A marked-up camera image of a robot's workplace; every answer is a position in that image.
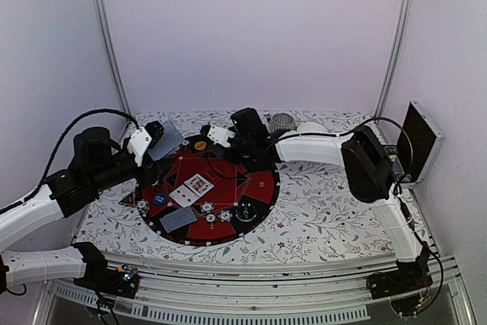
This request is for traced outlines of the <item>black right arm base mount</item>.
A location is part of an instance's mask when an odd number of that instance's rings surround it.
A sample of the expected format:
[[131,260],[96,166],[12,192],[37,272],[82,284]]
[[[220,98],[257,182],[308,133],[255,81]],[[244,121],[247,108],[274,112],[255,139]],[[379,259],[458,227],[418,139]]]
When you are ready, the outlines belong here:
[[445,271],[440,260],[437,264],[440,277],[435,292],[433,275],[428,266],[416,270],[405,265],[394,271],[374,272],[366,278],[366,287],[372,299],[388,298],[393,312],[399,317],[417,317],[426,312],[440,297]]

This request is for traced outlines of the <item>king of diamonds card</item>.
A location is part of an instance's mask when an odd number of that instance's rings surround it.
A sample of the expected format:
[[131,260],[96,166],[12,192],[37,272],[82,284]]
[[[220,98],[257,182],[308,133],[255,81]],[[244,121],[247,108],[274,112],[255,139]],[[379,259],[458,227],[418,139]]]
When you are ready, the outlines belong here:
[[204,196],[214,188],[214,185],[200,174],[193,175],[188,180],[185,180],[184,184],[197,196]]

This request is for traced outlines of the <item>blue playing card deck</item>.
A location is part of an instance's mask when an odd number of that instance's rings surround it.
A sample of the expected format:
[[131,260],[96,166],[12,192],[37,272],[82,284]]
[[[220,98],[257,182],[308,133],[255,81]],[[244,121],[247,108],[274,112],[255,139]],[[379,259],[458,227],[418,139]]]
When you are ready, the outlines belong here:
[[152,142],[147,150],[153,161],[159,161],[178,151],[179,148],[188,145],[188,141],[172,120],[168,119],[162,123],[162,127],[164,129],[162,136],[156,142]]

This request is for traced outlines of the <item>blue small blind button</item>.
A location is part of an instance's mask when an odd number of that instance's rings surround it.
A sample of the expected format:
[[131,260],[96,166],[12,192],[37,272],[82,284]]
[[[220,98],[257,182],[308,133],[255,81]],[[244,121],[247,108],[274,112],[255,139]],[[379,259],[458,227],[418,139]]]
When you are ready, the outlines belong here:
[[153,203],[154,203],[156,206],[162,206],[162,205],[164,205],[166,202],[167,202],[167,195],[166,195],[166,194],[163,194],[163,193],[157,194],[157,195],[155,195],[155,196],[154,196],[154,198],[153,198]]

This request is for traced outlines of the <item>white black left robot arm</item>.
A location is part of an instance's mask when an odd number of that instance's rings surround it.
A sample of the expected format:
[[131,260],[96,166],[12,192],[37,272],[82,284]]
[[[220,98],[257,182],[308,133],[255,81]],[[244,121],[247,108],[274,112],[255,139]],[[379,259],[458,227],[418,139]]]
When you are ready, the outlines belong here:
[[164,134],[158,121],[136,126],[122,144],[109,129],[95,126],[73,138],[74,156],[66,169],[44,171],[31,193],[1,210],[1,290],[28,282],[72,278],[95,292],[133,287],[135,273],[126,266],[111,269],[105,256],[90,242],[73,244],[58,252],[9,254],[15,241],[38,228],[69,218],[98,200],[103,191],[136,180],[141,186],[157,182],[159,170],[148,151]]

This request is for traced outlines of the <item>orange big blind button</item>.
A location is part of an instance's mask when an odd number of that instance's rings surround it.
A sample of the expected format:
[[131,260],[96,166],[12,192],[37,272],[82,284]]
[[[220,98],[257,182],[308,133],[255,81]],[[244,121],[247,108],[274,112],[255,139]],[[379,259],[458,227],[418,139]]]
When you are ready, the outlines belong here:
[[198,141],[194,144],[194,149],[197,151],[204,151],[207,148],[207,143],[204,141]]

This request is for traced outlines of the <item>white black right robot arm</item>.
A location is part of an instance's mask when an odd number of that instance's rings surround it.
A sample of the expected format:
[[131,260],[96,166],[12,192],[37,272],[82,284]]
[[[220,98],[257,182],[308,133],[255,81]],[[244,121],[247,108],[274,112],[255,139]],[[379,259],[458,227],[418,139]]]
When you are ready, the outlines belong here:
[[396,270],[368,277],[370,289],[389,295],[432,284],[431,250],[415,230],[389,155],[366,123],[348,132],[329,133],[317,123],[270,132],[253,108],[233,113],[231,122],[220,143],[236,158],[253,158],[261,164],[309,161],[345,170],[350,193],[371,206],[396,256]]

